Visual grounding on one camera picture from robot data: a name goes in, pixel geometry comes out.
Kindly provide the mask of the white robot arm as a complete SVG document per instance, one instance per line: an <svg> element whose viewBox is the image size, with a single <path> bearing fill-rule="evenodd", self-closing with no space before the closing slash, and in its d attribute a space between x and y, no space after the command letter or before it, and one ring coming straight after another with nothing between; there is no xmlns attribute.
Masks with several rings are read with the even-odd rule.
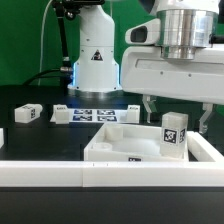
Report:
<svg viewBox="0 0 224 224"><path fill-rule="evenodd" d="M114 61L114 24L100 6L81 9L80 56L73 89L90 96L114 91L152 98L197 101L204 114L199 131L216 105L224 105L224 37L215 34L224 0L139 0L154 18L126 31L130 45L122 63Z"/></svg>

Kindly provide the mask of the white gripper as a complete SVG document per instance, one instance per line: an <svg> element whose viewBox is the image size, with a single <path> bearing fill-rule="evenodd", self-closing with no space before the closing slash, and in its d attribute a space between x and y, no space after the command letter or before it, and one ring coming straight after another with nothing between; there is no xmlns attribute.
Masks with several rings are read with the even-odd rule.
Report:
<svg viewBox="0 0 224 224"><path fill-rule="evenodd" d="M129 47L122 58L121 86L144 94L148 123L157 111L156 96L203 102L199 132L205 134L213 104L224 105L224 48L198 49L193 60L181 60L163 59L158 47Z"/></svg>

